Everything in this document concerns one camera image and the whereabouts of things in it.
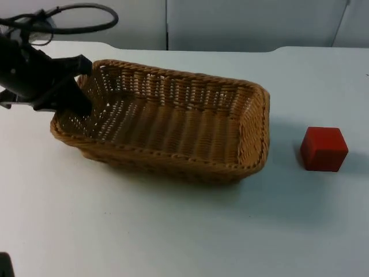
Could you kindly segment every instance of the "white table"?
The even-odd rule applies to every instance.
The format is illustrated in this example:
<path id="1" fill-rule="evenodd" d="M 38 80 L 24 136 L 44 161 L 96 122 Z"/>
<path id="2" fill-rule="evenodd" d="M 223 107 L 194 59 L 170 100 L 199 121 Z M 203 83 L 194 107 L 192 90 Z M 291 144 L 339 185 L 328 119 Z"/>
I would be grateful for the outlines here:
<path id="1" fill-rule="evenodd" d="M 0 251 L 16 277 L 369 276 L 369 50 L 43 50 L 260 83 L 271 94 L 270 154 L 242 185 L 201 189 L 116 172 L 55 140 L 51 113 L 0 109 Z M 308 126 L 341 129 L 350 153 L 339 173 L 299 166 Z"/>

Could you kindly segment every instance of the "black cable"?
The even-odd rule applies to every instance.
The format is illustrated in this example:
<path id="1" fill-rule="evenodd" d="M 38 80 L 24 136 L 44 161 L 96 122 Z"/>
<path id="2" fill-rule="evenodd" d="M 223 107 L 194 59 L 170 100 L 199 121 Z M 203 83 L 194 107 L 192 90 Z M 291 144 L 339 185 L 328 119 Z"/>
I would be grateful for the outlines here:
<path id="1" fill-rule="evenodd" d="M 108 23 L 95 25 L 95 26 L 88 26 L 88 27 L 48 28 L 48 27 L 33 26 L 29 24 L 14 22 L 13 21 L 14 19 L 10 20 L 10 19 L 0 18 L 0 25 L 18 28 L 18 29 L 21 29 L 23 31 L 28 31 L 28 32 L 51 33 L 51 34 L 57 34 L 57 35 L 71 35 L 71 34 L 78 34 L 78 33 L 91 33 L 91 32 L 102 31 L 105 29 L 109 29 L 118 23 L 119 16 L 115 12 L 115 10 L 109 7 L 106 7 L 104 5 L 95 4 L 95 3 L 81 3 L 81 4 L 75 4 L 75 5 L 66 5 L 63 7 L 56 7 L 55 9 L 47 12 L 47 17 L 54 16 L 55 14 L 61 13 L 64 10 L 80 9 L 80 8 L 92 8 L 92 9 L 104 10 L 113 16 L 113 20 Z"/>
<path id="2" fill-rule="evenodd" d="M 19 14 L 17 16 L 13 16 L 13 17 L 9 17 L 9 18 L 4 18 L 5 20 L 11 20 L 11 21 L 15 21 L 24 17 L 35 17 L 35 14 L 33 13 L 23 13 L 23 14 Z"/>

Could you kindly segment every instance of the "wicker basket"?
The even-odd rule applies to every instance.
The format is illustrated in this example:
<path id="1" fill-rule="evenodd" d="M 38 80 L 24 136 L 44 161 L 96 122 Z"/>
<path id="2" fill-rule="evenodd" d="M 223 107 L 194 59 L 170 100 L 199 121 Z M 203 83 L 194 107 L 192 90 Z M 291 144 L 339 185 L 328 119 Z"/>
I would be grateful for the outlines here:
<path id="1" fill-rule="evenodd" d="M 205 182 L 263 168 L 269 94 L 248 81 L 102 60 L 78 84 L 90 117 L 56 113 L 51 132 L 86 158 Z"/>

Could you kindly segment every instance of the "red cube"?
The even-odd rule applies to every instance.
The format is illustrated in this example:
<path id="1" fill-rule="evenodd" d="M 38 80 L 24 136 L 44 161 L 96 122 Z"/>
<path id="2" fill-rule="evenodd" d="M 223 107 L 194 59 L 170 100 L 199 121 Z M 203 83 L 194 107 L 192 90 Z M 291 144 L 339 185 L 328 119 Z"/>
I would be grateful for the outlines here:
<path id="1" fill-rule="evenodd" d="M 306 170 L 337 172 L 348 148 L 338 128 L 309 127 L 300 152 Z"/>

